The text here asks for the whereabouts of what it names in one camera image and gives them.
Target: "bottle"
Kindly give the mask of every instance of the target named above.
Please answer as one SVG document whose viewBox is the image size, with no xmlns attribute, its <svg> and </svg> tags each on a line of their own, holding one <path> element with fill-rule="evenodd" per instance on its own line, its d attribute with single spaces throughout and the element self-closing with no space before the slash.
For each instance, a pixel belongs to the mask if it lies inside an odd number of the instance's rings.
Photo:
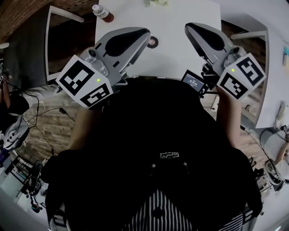
<svg viewBox="0 0 289 231">
<path fill-rule="evenodd" d="M 92 10 L 96 16 L 101 18 L 106 23 L 110 23 L 114 20 L 113 14 L 110 13 L 108 9 L 104 8 L 102 5 L 93 5 Z"/>
</svg>

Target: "white table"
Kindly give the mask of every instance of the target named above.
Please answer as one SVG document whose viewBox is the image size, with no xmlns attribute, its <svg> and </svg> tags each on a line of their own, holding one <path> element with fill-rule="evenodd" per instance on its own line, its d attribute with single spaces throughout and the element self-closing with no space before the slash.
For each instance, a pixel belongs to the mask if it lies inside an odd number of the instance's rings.
<svg viewBox="0 0 289 231">
<path fill-rule="evenodd" d="M 286 45 L 279 36 L 267 29 L 266 31 L 235 34 L 231 39 L 261 37 L 266 42 L 266 69 L 267 78 L 262 90 L 261 102 L 256 116 L 243 110 L 243 114 L 250 119 L 256 128 L 273 127 L 281 101 L 289 104 L 289 75 L 283 66 L 283 48 Z"/>
<path fill-rule="evenodd" d="M 106 33 L 125 27 L 144 27 L 158 41 L 158 47 L 146 48 L 129 76 L 158 76 L 181 79 L 186 70 L 200 75 L 205 63 L 185 35 L 187 23 L 205 23 L 221 30 L 220 6 L 208 0 L 169 0 L 169 6 L 145 7 L 144 0 L 100 0 L 115 19 L 106 23 L 97 19 L 95 41 Z"/>
</svg>

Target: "small screen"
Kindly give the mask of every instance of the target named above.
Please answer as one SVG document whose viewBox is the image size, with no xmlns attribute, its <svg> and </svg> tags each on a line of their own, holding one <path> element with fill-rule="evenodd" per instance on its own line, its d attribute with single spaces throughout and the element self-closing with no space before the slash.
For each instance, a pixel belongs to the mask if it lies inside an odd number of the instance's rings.
<svg viewBox="0 0 289 231">
<path fill-rule="evenodd" d="M 204 83 L 199 80 L 200 77 L 196 76 L 196 74 L 187 71 L 182 81 L 189 84 L 192 88 L 194 88 L 197 92 L 200 92 L 204 86 Z"/>
</svg>

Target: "bottle cap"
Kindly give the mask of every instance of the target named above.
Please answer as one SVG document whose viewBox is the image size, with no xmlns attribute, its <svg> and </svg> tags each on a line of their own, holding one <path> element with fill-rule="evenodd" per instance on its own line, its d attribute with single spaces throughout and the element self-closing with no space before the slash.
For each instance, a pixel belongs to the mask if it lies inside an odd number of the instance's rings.
<svg viewBox="0 0 289 231">
<path fill-rule="evenodd" d="M 99 10 L 99 5 L 93 5 L 93 7 L 92 7 L 92 9 L 94 10 L 94 11 L 97 11 L 97 10 Z"/>
</svg>

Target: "wooden floor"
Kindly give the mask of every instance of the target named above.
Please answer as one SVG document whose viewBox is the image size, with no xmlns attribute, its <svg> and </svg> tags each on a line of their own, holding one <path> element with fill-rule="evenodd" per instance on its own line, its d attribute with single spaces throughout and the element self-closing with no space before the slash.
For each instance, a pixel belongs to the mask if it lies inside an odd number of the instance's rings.
<svg viewBox="0 0 289 231">
<path fill-rule="evenodd" d="M 87 23 L 84 25 L 86 29 L 95 30 L 95 18 L 88 17 Z M 56 33 L 65 34 L 66 27 L 62 25 L 59 28 L 54 28 Z M 243 31 L 241 28 L 235 27 L 231 24 L 222 22 L 222 30 L 229 37 L 231 34 L 238 33 Z M 50 69 L 55 72 L 59 71 L 63 65 L 65 65 L 65 60 L 69 60 L 73 53 L 81 53 L 87 46 L 93 46 L 94 42 L 94 31 L 86 33 L 84 37 L 78 37 L 77 39 L 83 39 L 85 46 L 78 46 L 77 48 L 70 48 L 67 53 L 65 50 L 59 50 L 59 44 L 53 47 L 53 41 L 56 38 L 53 38 L 53 32 L 50 32 Z M 254 43 L 259 43 L 258 46 L 255 46 L 256 50 L 254 51 L 255 55 L 260 56 L 264 55 L 264 47 L 262 41 L 253 41 Z M 252 42 L 248 41 L 239 41 L 240 45 L 249 47 L 252 49 Z M 259 57 L 260 64 L 262 65 L 263 59 Z M 215 95 L 206 95 L 204 99 L 201 100 L 204 107 L 211 107 L 214 101 Z M 64 91 L 55 95 L 54 97 L 40 102 L 39 114 L 54 108 L 62 107 L 73 119 L 76 117 L 77 110 L 79 108 L 78 104 L 75 103 Z M 24 115 L 26 119 L 30 119 L 36 115 L 37 105 L 34 105 L 29 111 Z M 211 109 L 206 109 L 214 118 L 216 118 L 216 112 L 213 112 Z M 35 119 L 31 120 L 31 125 L 35 123 Z M 18 152 L 21 156 L 29 160 L 29 162 L 34 163 L 35 160 L 48 159 L 51 156 L 51 149 L 54 149 L 55 154 L 57 155 L 62 150 L 67 149 L 69 137 L 71 135 L 72 129 L 74 127 L 74 122 L 64 114 L 61 114 L 59 110 L 51 110 L 43 115 L 40 115 L 37 119 L 37 126 L 32 128 L 29 137 L 26 139 L 24 145 L 18 149 Z M 256 167 L 262 168 L 264 162 L 266 161 L 266 156 L 261 151 L 258 144 L 244 131 L 241 132 L 241 150 L 248 156 L 248 158 L 253 157 L 257 162 Z"/>
</svg>

